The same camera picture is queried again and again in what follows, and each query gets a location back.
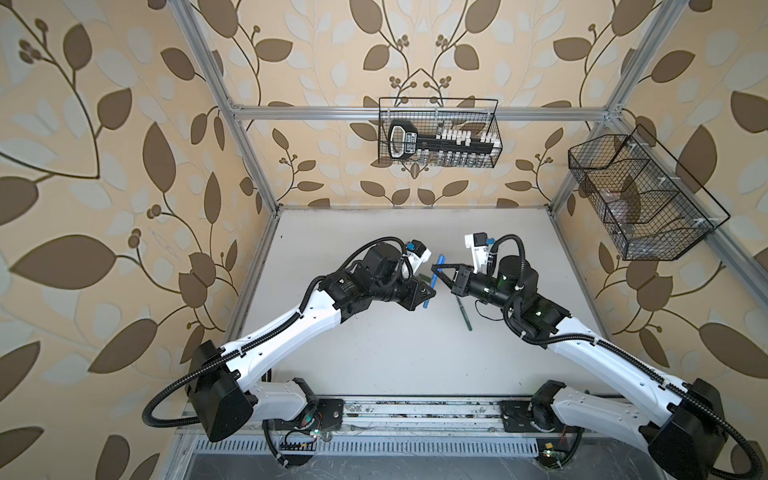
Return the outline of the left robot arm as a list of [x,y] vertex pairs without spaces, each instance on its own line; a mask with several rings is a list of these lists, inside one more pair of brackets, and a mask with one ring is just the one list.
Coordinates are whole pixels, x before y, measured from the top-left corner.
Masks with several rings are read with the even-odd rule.
[[193,353],[189,372],[153,397],[142,411],[153,428],[202,426],[211,442],[251,421],[310,420],[317,400],[300,379],[275,383],[266,374],[318,335],[340,326],[374,302],[416,310],[436,294],[419,278],[431,256],[419,240],[375,239],[336,270],[314,278],[300,303],[264,327],[220,347],[207,341]]

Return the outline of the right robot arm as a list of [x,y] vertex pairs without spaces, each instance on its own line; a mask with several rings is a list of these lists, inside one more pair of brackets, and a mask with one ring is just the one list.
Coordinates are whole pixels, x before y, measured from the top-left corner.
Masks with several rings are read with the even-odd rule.
[[687,383],[663,373],[596,334],[537,291],[522,239],[497,240],[483,232],[465,238],[473,262],[437,263],[431,270],[458,297],[497,307],[506,327],[524,343],[580,365],[621,395],[611,400],[560,381],[548,381],[531,399],[534,424],[583,428],[647,453],[675,479],[759,479],[756,450],[725,418],[721,395],[704,380]]

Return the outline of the blue pen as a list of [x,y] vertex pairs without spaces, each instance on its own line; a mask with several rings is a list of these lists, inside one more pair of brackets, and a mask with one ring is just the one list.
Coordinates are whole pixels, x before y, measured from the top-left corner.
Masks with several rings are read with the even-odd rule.
[[[431,282],[430,282],[430,287],[431,287],[432,289],[435,289],[435,287],[436,287],[436,285],[437,285],[437,282],[438,282],[438,280],[439,280],[439,277],[438,277],[438,275],[437,275],[436,273],[432,273],[432,276],[431,276],[431,277],[432,277],[432,278],[431,278]],[[424,308],[424,309],[427,309],[427,308],[428,308],[428,306],[429,306],[429,300],[426,300],[426,301],[424,302],[424,304],[423,304],[423,308]]]

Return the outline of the green pen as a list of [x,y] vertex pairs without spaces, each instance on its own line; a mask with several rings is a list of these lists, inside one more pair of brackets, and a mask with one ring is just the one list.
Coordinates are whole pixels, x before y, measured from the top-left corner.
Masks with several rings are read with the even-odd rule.
[[467,311],[466,311],[466,309],[465,309],[461,299],[459,297],[456,297],[456,301],[457,301],[459,311],[461,313],[461,316],[463,318],[463,321],[464,321],[468,331],[472,332],[473,331],[473,326],[471,324],[471,321],[469,319],[469,315],[468,315],[468,313],[467,313]]

